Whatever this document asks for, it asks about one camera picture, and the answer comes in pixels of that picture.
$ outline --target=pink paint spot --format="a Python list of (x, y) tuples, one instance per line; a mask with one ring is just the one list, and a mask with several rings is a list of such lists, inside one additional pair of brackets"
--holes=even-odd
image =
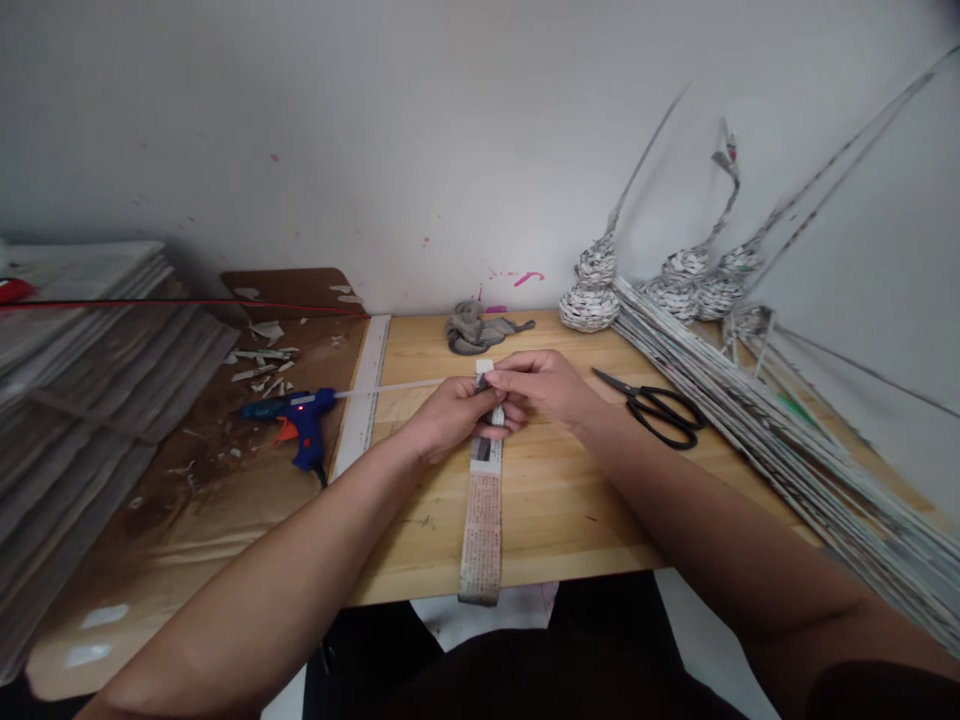
[(527, 274), (524, 275), (522, 278), (520, 278), (519, 280), (517, 280), (517, 281), (513, 284), (513, 286), (514, 286), (514, 287), (520, 287), (520, 286), (523, 285), (527, 280), (529, 280), (530, 278), (532, 278), (534, 275), (539, 275), (541, 281), (542, 281), (542, 280), (546, 280), (546, 278), (543, 276), (543, 273), (532, 272), (532, 273), (527, 273)]

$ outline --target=black scissors handle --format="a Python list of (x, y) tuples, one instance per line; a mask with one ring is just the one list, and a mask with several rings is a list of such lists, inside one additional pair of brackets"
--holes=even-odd
[[(658, 395), (671, 398), (679, 405), (686, 408), (693, 416), (693, 420), (691, 421), (685, 418), (683, 415), (678, 413), (663, 400), (657, 397)], [(653, 403), (653, 406), (640, 402), (640, 398)], [(698, 408), (690, 398), (685, 397), (680, 393), (676, 393), (673, 390), (667, 390), (666, 388), (641, 387), (637, 390), (636, 395), (627, 400), (627, 407), (630, 408), (630, 412), (633, 413), (633, 416), (645, 428), (647, 428), (647, 430), (652, 432), (662, 442), (666, 443), (675, 450), (689, 450), (691, 448), (695, 448), (699, 442), (696, 431), (703, 430), (703, 428), (707, 426), (707, 418), (704, 417), (703, 413), (700, 411), (700, 408)], [(668, 438), (650, 424), (650, 421), (647, 420), (645, 414), (652, 415), (655, 418), (663, 420), (665, 423), (669, 423), (680, 431), (680, 433), (686, 438), (686, 441), (680, 442), (678, 440)]]

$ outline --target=glue gun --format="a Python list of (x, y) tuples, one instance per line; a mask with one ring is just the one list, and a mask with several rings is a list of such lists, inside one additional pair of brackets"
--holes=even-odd
[(313, 395), (294, 393), (281, 411), (280, 416), (286, 423), (297, 429), (300, 447), (293, 464), (301, 470), (314, 470), (320, 478), (320, 484), (327, 486), (323, 475), (323, 438), (320, 437), (320, 418), (337, 404), (333, 388), (320, 388)]
[(295, 437), (299, 438), (299, 448), (293, 464), (301, 470), (316, 472), (317, 477), (320, 478), (320, 485), (326, 487), (320, 418), (332, 410), (336, 402), (333, 388), (320, 388), (313, 394), (299, 391), (269, 400), (248, 403), (240, 408), (240, 416), (260, 422), (282, 418), (283, 427), (274, 444)]

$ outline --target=person's right hand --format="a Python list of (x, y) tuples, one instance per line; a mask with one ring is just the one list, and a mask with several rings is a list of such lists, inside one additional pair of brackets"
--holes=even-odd
[(518, 352), (496, 363), (485, 377), (498, 390), (524, 395), (565, 430), (573, 430), (607, 403), (556, 350)]

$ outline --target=newspaper strip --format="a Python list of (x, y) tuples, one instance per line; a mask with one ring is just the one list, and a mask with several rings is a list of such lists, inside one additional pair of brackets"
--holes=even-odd
[[(489, 387), (483, 376), (491, 370), (492, 360), (477, 360), (477, 392)], [(497, 405), (484, 416), (484, 421), (502, 426), (503, 407)], [(467, 520), (460, 559), (460, 593), (457, 596), (462, 603), (494, 607), (500, 597), (502, 465), (503, 440), (473, 439)]]

